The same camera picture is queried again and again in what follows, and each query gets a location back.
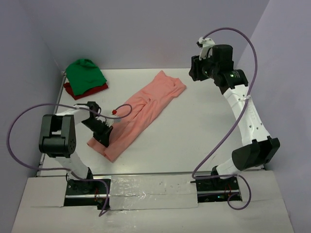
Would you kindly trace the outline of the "pink t shirt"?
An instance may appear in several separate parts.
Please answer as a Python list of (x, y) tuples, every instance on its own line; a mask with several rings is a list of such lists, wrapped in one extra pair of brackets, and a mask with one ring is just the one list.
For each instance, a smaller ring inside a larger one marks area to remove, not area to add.
[(132, 106), (132, 112), (113, 124), (109, 146), (105, 147), (94, 137), (87, 145), (110, 162), (114, 162), (186, 88), (179, 78), (173, 78), (160, 71), (149, 84), (125, 102)]

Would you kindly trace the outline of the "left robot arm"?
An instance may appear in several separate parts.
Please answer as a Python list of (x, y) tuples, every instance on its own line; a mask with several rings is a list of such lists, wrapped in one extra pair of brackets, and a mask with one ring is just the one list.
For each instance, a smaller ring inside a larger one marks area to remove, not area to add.
[(109, 146), (109, 137), (115, 122), (114, 116), (105, 121), (98, 119), (100, 106), (89, 101), (76, 104), (73, 109), (55, 115), (44, 115), (41, 122), (39, 150), (56, 160), (63, 168), (67, 168), (68, 183), (72, 188), (88, 194), (96, 188), (93, 174), (78, 156), (76, 150), (76, 130), (79, 123), (93, 132), (93, 137), (101, 145)]

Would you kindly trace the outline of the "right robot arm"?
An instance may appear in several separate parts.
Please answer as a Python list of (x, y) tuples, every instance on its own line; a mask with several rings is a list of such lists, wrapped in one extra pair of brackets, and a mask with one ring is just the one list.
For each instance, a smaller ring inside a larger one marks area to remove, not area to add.
[(230, 45), (199, 43), (201, 52), (191, 59), (189, 75), (194, 81), (213, 79), (238, 120), (242, 147), (232, 151), (231, 158), (212, 169), (211, 184), (221, 190), (228, 178), (249, 168), (271, 161), (280, 147), (264, 127), (249, 94), (250, 85), (241, 69), (234, 69)]

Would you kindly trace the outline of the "silver taped panel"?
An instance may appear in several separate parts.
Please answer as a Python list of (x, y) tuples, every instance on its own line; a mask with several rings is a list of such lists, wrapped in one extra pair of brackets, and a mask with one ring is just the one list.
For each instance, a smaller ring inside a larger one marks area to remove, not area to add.
[(198, 207), (190, 175), (139, 175), (111, 178), (111, 210), (187, 209)]

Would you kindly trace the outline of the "red folded t shirt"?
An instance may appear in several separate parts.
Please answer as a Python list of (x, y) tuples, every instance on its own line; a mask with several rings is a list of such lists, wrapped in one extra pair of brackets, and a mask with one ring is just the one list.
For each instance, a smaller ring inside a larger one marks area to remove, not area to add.
[(88, 97), (88, 96), (91, 96), (91, 95), (94, 95), (94, 94), (97, 94), (99, 92), (102, 92), (106, 89), (108, 89), (108, 85), (105, 83), (104, 85), (102, 86), (97, 86), (97, 87), (94, 87), (94, 88), (91, 88), (89, 90), (87, 90), (86, 92), (84, 92), (83, 94), (80, 94), (80, 95), (75, 95), (73, 93), (73, 89), (70, 85), (70, 83), (65, 83), (63, 85), (65, 91), (74, 99), (74, 100), (79, 100), (79, 99), (82, 99), (84, 97)]

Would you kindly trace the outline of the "green folded t shirt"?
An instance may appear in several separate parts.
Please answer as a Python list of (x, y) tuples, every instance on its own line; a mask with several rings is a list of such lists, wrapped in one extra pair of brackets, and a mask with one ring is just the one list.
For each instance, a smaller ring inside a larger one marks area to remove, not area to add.
[(66, 76), (74, 95), (106, 84), (107, 80), (99, 67), (89, 59), (78, 59), (66, 68)]

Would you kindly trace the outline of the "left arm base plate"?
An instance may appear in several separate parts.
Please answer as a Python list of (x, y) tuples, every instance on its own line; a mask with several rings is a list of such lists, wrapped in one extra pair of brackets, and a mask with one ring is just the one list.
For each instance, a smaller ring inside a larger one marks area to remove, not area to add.
[(64, 206), (95, 206), (101, 210), (106, 200), (107, 190), (102, 182), (86, 184), (82, 181), (67, 181)]

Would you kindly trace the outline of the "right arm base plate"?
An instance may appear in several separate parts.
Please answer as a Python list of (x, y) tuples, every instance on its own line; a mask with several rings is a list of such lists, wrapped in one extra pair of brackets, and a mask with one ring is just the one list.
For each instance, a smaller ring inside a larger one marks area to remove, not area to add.
[(193, 180), (199, 203), (242, 201), (237, 178)]

